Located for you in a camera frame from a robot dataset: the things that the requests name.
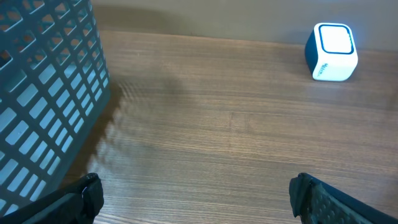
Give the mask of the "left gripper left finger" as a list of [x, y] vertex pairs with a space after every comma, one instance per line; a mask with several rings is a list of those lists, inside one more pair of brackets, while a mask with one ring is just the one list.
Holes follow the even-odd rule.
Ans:
[[93, 223], [104, 205], [103, 186], [96, 173], [1, 218], [1, 223]]

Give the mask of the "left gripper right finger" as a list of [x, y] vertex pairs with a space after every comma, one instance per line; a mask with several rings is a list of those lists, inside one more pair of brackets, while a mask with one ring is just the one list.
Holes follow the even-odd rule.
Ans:
[[290, 204], [295, 217], [313, 224], [384, 224], [395, 218], [349, 196], [308, 173], [289, 183]]

